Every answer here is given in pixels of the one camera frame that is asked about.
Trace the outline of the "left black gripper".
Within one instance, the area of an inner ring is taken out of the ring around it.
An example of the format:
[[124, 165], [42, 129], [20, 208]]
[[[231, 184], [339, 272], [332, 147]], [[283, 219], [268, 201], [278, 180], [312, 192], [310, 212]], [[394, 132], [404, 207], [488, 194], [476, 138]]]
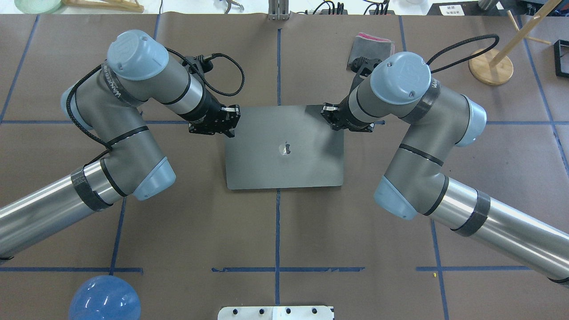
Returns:
[[189, 122], [189, 133], [203, 135], [221, 133], [228, 138], [234, 138], [235, 127], [240, 119], [240, 106], [221, 104], [216, 97], [206, 91], [197, 107], [180, 117]]

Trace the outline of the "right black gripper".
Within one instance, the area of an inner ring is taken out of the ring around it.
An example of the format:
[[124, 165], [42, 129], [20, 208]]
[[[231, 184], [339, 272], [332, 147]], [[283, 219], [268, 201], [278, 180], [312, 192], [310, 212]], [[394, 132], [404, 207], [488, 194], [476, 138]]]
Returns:
[[348, 96], [340, 104], [324, 103], [321, 115], [332, 130], [372, 133], [376, 116], [365, 111], [357, 96]]

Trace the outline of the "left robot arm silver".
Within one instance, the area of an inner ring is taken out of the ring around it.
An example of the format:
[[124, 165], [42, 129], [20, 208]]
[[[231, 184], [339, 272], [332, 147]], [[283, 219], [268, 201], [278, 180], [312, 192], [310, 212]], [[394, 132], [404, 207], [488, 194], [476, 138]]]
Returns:
[[106, 60], [61, 97], [73, 124], [105, 151], [1, 209], [1, 263], [128, 195], [143, 201], [175, 182], [139, 111], [148, 100], [187, 121], [190, 133], [234, 137], [240, 107], [220, 103], [204, 77], [221, 56], [186, 57], [141, 30], [118, 35]]

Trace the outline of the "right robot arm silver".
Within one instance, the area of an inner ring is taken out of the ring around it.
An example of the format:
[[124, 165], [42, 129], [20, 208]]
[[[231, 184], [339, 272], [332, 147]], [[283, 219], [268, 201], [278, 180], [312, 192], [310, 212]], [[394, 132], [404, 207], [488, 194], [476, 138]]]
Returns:
[[568, 286], [567, 233], [443, 174], [453, 147], [473, 143], [484, 131], [486, 111], [441, 85], [421, 56], [399, 52], [388, 57], [341, 103], [325, 103], [321, 115], [333, 130], [352, 132], [370, 133], [387, 115], [409, 124], [375, 201], [406, 220], [428, 216]]

